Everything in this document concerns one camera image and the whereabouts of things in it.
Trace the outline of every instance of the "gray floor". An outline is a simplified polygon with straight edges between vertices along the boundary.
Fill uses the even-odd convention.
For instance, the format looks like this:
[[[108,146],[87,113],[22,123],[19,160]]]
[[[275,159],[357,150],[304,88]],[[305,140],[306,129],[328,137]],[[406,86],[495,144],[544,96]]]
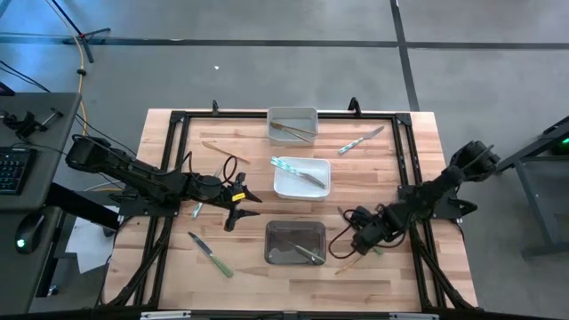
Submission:
[[[85,31],[111,27],[113,36],[396,40],[388,0],[60,2]],[[400,0],[399,5],[408,41],[569,41],[564,0]],[[12,1],[0,32],[66,34],[37,0]],[[93,54],[96,62],[87,66],[84,84],[89,121],[132,148],[148,108],[209,108],[212,99],[224,108],[344,109],[357,96],[364,109],[409,110],[395,48],[96,46]],[[410,50],[409,56],[420,108],[436,113],[446,159],[470,140],[495,144],[496,153],[508,156],[567,116],[569,51]],[[0,59],[52,91],[76,90],[74,46],[0,44]],[[4,73],[0,81],[16,91],[36,91]],[[561,172],[566,168],[556,169],[553,177],[537,171],[532,177],[559,179]],[[74,189],[103,182],[65,165],[56,179]],[[566,184],[558,186],[566,190]],[[506,172],[465,185],[461,197],[479,204],[464,229],[480,306],[569,317],[569,255],[525,261],[519,254],[541,238],[517,176]],[[78,276],[76,283],[86,276],[100,285],[102,272],[93,274]],[[74,290],[70,295],[78,294]]]

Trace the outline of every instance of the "butcher block tabletop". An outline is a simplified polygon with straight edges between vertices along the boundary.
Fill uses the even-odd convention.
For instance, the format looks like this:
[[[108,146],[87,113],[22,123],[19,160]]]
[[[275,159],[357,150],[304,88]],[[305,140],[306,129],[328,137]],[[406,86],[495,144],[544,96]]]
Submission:
[[[148,111],[138,158],[160,167],[172,109]],[[445,168],[435,115],[411,113],[422,177],[434,179]],[[340,156],[338,150],[380,125],[384,130],[370,140]],[[194,172],[213,174],[227,159],[219,151],[206,148],[211,142],[236,156],[237,171],[245,172],[245,184],[262,204],[244,200],[240,208],[259,212],[242,218],[235,230],[226,232],[223,224],[228,211],[204,205],[199,217],[191,218],[196,202],[182,203],[174,220],[164,269],[159,307],[162,309],[208,310],[297,310],[297,311],[420,311],[411,246],[407,239],[380,256],[368,253],[358,263],[335,275],[357,255],[337,260],[326,254],[323,266],[277,266],[264,259],[265,227],[272,220],[320,221],[326,227],[326,242],[346,226],[337,207],[343,210],[363,205],[372,210],[378,203],[396,200],[400,184],[392,127],[385,120],[319,120],[318,136],[310,147],[273,147],[267,138],[266,119],[193,118],[189,125],[186,150],[193,152]],[[406,163],[409,164],[405,130],[400,130]],[[173,168],[180,129],[172,149]],[[275,167],[272,156],[297,156],[327,159],[332,165],[332,191],[322,202],[286,200],[273,187]],[[410,181],[413,173],[409,171]],[[130,280],[140,265],[148,229],[148,217],[135,217],[116,237],[103,300],[109,301]],[[459,229],[446,220],[432,221],[441,269],[466,301],[476,305],[467,254]],[[158,225],[156,238],[161,230]],[[231,278],[199,250],[188,235],[200,236],[213,253],[235,272]],[[350,230],[334,243],[338,255],[351,252]],[[145,300],[150,295],[154,267],[148,273]],[[426,271],[429,297],[435,303],[433,281]]]

